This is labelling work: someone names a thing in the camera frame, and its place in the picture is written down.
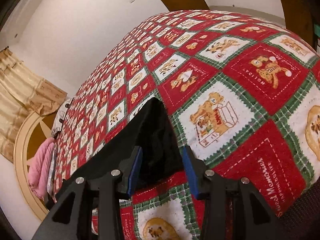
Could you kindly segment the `white black patterned pillow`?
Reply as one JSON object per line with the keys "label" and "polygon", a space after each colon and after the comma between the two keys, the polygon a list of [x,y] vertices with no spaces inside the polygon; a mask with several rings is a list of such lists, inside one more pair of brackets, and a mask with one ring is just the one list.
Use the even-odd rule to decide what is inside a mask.
{"label": "white black patterned pillow", "polygon": [[53,122],[52,130],[51,130],[52,137],[55,138],[62,131],[62,126],[72,101],[73,101],[73,98],[68,98],[62,103],[60,108],[57,110],[57,113]]}

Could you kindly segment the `grey white patterned pillow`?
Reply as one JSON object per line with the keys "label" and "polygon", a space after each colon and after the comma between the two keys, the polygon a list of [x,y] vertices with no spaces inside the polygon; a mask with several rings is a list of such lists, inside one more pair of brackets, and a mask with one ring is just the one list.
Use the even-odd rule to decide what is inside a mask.
{"label": "grey white patterned pillow", "polygon": [[53,188],[54,188],[54,174],[55,174],[55,165],[56,165],[56,156],[57,156],[57,143],[54,143],[54,148],[52,152],[52,159],[50,162],[48,180],[47,180],[47,193],[52,197]]}

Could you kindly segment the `beige patterned curtain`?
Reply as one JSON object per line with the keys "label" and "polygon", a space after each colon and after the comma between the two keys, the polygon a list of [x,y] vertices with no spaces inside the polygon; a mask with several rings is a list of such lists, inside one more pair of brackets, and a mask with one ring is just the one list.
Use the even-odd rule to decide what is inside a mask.
{"label": "beige patterned curtain", "polygon": [[13,163],[17,133],[28,115],[54,113],[67,93],[33,73],[8,47],[1,50],[0,91],[1,155]]}

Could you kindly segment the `black pants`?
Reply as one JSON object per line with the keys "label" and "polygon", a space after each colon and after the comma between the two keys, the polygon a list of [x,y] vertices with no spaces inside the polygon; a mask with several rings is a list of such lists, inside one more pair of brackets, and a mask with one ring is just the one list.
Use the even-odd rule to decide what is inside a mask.
{"label": "black pants", "polygon": [[156,186],[183,170],[176,134],[167,110],[163,102],[151,98],[116,136],[63,182],[55,195],[56,200],[60,200],[76,178],[98,179],[112,170],[123,172],[128,169],[129,158],[136,146],[142,150],[136,190]]}

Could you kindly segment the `cream wooden headboard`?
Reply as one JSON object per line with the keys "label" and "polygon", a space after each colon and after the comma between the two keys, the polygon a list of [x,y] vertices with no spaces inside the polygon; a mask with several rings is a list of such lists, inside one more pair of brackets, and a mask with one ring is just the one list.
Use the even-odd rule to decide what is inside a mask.
{"label": "cream wooden headboard", "polygon": [[14,167],[16,177],[25,202],[40,220],[44,220],[48,210],[28,185],[28,171],[39,146],[49,137],[56,113],[40,116],[30,113],[18,130],[14,145]]}

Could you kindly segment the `red patchwork bedspread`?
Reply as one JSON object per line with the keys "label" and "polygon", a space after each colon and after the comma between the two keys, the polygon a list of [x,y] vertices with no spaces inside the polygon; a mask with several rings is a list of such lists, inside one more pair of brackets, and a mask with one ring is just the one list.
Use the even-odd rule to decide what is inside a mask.
{"label": "red patchwork bedspread", "polygon": [[319,239],[319,55],[240,13],[161,13],[130,31],[80,86],[57,137],[53,193],[151,98],[179,146],[247,177],[289,239]]}

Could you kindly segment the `pink folded blanket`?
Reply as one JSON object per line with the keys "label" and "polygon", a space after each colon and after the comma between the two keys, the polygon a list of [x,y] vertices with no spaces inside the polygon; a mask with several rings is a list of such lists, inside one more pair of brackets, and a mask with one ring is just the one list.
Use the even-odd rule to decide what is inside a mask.
{"label": "pink folded blanket", "polygon": [[40,200],[47,195],[48,174],[55,148],[55,139],[46,139],[37,149],[28,171],[28,185]]}

